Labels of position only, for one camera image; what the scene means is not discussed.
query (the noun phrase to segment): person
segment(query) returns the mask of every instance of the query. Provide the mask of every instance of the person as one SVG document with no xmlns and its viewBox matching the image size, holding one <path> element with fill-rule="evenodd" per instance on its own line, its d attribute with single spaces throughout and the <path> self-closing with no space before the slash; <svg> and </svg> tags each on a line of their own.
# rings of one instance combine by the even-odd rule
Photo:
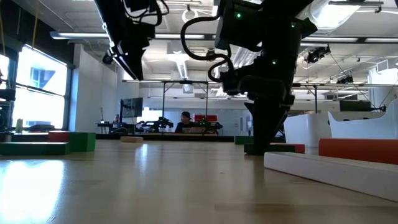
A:
<svg viewBox="0 0 398 224">
<path fill-rule="evenodd" d="M 191 114 L 187 111 L 181 113 L 181 122 L 175 128 L 176 133 L 189 133 L 195 123 L 191 121 Z"/>
</svg>

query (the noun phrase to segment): computer monitor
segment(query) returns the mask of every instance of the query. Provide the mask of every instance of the computer monitor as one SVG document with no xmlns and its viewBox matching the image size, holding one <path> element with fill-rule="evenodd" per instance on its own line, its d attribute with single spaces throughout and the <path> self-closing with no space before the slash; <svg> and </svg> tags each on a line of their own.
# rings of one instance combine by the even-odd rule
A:
<svg viewBox="0 0 398 224">
<path fill-rule="evenodd" d="M 142 116 L 143 98 L 131 98 L 121 100 L 123 118 L 136 118 Z"/>
<path fill-rule="evenodd" d="M 372 111 L 371 102 L 340 100 L 340 111 Z"/>
</svg>

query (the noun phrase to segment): red object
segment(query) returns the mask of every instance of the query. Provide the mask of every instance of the red object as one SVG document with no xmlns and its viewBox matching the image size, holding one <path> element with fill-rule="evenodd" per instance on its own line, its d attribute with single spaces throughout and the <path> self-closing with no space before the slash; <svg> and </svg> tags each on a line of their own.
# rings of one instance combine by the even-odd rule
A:
<svg viewBox="0 0 398 224">
<path fill-rule="evenodd" d="M 48 142 L 69 142 L 68 131 L 51 131 L 47 138 Z"/>
<path fill-rule="evenodd" d="M 197 115 L 195 114 L 193 117 L 193 120 L 195 122 L 202 121 L 203 119 L 206 118 L 206 115 Z M 217 122 L 218 118 L 217 115 L 207 115 L 207 122 Z"/>
<path fill-rule="evenodd" d="M 398 140 L 321 139 L 319 156 L 398 165 Z"/>
<path fill-rule="evenodd" d="M 294 146 L 296 153 L 305 153 L 305 145 L 304 144 L 286 144 L 286 143 L 271 143 L 271 144 L 281 144 L 285 146 Z"/>
</svg>

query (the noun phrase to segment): man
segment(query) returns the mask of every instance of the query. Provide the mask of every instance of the man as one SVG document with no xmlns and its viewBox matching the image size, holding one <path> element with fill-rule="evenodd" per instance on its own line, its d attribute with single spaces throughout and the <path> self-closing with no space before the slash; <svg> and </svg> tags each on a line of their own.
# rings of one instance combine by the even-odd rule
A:
<svg viewBox="0 0 398 224">
<path fill-rule="evenodd" d="M 191 128 L 195 127 L 195 123 L 191 122 L 191 114 L 189 112 L 181 113 L 181 122 L 178 123 L 175 128 L 176 133 L 189 133 Z"/>
</svg>

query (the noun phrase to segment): white ceiling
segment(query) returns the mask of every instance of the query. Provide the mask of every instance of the white ceiling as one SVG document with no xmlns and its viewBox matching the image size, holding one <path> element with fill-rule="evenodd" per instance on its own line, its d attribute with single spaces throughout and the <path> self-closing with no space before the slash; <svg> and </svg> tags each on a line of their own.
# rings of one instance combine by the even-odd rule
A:
<svg viewBox="0 0 398 224">
<path fill-rule="evenodd" d="M 21 7 L 34 14 L 35 1 L 33 0 L 14 0 Z M 103 32 L 101 20 L 92 1 L 72 1 L 72 0 L 40 0 L 39 19 L 46 22 L 55 30 L 60 32 Z M 201 0 L 202 6 L 192 6 L 201 10 L 211 10 L 213 0 Z M 157 32 L 179 33 L 183 25 L 182 12 L 174 11 L 183 9 L 184 6 L 171 6 L 173 11 L 165 16 L 164 22 L 157 28 Z M 375 7 L 360 10 L 373 10 Z M 397 11 L 394 0 L 384 0 L 383 10 Z M 332 35 L 343 36 L 398 36 L 398 14 L 379 13 L 355 13 L 345 24 L 335 30 Z M 207 33 L 214 34 L 217 22 L 203 22 L 191 26 L 187 33 Z M 164 77 L 164 74 L 171 74 L 176 70 L 174 62 L 167 60 L 167 42 L 166 40 L 153 40 L 151 46 L 144 54 L 143 61 L 146 79 Z M 195 49 L 196 53 L 204 53 L 207 48 L 214 47 L 211 41 L 190 41 L 188 45 Z M 98 58 L 103 55 L 108 47 L 106 41 L 91 41 L 90 45 L 85 45 L 87 51 L 97 55 Z M 368 68 L 374 66 L 373 63 L 394 58 L 398 56 L 398 45 L 359 45 L 359 44 L 331 44 L 332 55 L 344 69 L 352 69 L 355 82 L 366 82 Z M 189 60 L 187 62 L 188 70 L 207 71 L 212 63 L 198 62 Z M 341 70 L 336 66 L 331 57 L 326 57 L 309 69 L 302 58 L 298 61 L 297 74 L 295 81 L 326 82 L 330 76 L 338 75 Z"/>
</svg>

